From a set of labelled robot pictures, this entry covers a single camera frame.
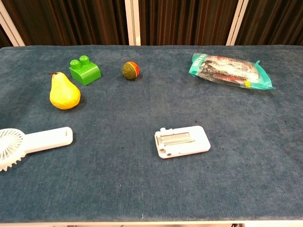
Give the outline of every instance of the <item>ball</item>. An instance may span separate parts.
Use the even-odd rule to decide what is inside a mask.
[[[122,73],[126,79],[136,79],[139,75],[139,66],[133,61],[128,61],[123,65]]]

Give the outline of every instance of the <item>plastic bag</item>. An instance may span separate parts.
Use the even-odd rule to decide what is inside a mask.
[[[256,63],[194,53],[189,73],[206,80],[236,87],[274,89],[264,69]]]

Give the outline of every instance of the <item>brown curtain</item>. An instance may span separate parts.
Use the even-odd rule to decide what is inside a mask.
[[[141,45],[225,45],[238,0],[139,0]]]
[[[303,45],[303,0],[250,0],[235,45]]]
[[[8,36],[6,35],[2,26],[0,26],[0,48],[5,46],[12,46],[13,44],[10,42]]]
[[[2,0],[25,45],[128,45],[123,0]]]

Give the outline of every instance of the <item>pear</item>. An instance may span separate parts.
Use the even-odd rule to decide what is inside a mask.
[[[70,82],[62,72],[52,75],[52,88],[49,94],[51,103],[61,110],[67,110],[78,105],[80,101],[79,89]]]

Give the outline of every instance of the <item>lego duplo block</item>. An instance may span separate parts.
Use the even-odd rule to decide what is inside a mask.
[[[99,67],[92,63],[86,55],[81,56],[79,60],[72,60],[70,65],[72,78],[83,85],[87,85],[101,77]]]

